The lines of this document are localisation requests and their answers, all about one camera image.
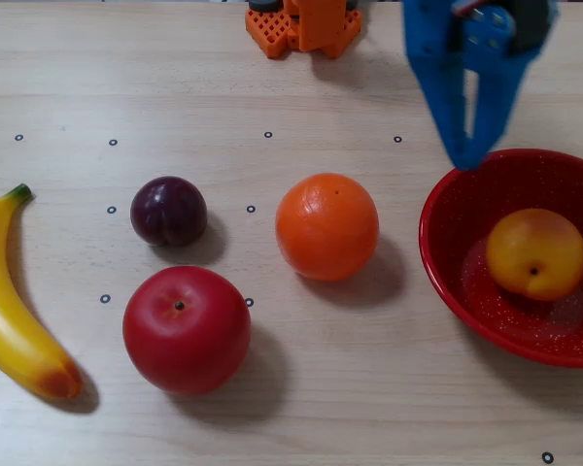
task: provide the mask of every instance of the plum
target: plum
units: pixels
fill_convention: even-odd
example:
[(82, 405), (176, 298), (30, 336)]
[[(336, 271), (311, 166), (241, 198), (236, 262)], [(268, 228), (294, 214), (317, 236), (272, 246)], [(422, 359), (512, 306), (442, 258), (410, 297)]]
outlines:
[(205, 199), (194, 184), (178, 177), (151, 180), (134, 196), (134, 230), (152, 246), (187, 246), (207, 226)]

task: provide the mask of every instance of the yellow banana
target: yellow banana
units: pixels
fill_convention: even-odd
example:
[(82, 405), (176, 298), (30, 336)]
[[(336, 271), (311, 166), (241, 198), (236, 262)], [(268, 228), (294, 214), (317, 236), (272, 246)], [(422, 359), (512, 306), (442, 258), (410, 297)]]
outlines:
[(21, 302), (7, 267), (11, 217), (31, 196), (21, 184), (0, 198), (0, 370), (38, 395), (72, 398), (82, 389), (78, 367)]

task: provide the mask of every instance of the wooden table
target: wooden table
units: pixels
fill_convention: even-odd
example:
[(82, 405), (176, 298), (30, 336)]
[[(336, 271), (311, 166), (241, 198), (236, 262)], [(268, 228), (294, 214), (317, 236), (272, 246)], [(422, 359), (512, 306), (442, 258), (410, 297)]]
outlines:
[[(536, 466), (545, 451), (583, 465), (583, 372), (481, 341), (426, 277), (419, 214), (450, 163), (399, 6), (367, 10), (338, 61), (267, 60), (244, 9), (0, 5), (0, 194), (26, 182), (37, 195), (11, 269), (88, 377), (80, 399), (49, 405), (0, 372), (0, 465)], [(563, 7), (501, 146), (583, 157), (583, 5)], [(378, 252), (345, 285), (299, 280), (275, 244), (278, 201), (322, 171), (359, 180), (380, 213)], [(196, 183), (212, 216), (179, 253), (129, 223), (136, 190), (167, 174)], [(245, 365), (194, 400), (146, 383), (121, 337), (133, 290), (175, 263), (255, 300)]]

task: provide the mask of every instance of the yellow peach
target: yellow peach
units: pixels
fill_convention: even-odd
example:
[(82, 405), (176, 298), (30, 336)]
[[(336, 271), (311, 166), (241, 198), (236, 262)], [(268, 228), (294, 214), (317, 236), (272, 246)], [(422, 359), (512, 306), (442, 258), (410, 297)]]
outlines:
[(566, 296), (583, 279), (583, 237), (567, 218), (545, 209), (502, 218), (486, 257), (498, 285), (539, 301)]

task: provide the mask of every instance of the orange plastic block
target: orange plastic block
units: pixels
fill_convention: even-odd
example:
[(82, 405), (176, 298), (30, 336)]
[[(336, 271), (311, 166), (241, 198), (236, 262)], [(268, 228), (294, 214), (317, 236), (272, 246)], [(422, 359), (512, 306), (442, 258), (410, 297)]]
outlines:
[(287, 13), (290, 16), (296, 15), (299, 17), (300, 9), (298, 8), (297, 0), (283, 0), (283, 13)]
[(322, 45), (319, 39), (304, 39), (303, 34), (314, 34), (313, 29), (317, 26), (303, 29), (302, 23), (294, 23), (290, 17), (280, 11), (278, 13), (258, 13), (248, 10), (245, 15), (246, 30), (251, 34), (255, 42), (263, 50), (268, 58), (278, 58), (287, 50), (308, 51), (315, 48), (306, 46), (306, 44), (319, 44), (317, 47), (328, 58), (337, 58), (350, 45), (350, 43), (359, 35), (362, 24), (362, 15), (359, 10), (345, 12), (343, 22), (335, 30), (334, 42)]
[(300, 51), (321, 49), (339, 42), (346, 17), (346, 0), (292, 0), (300, 10)]

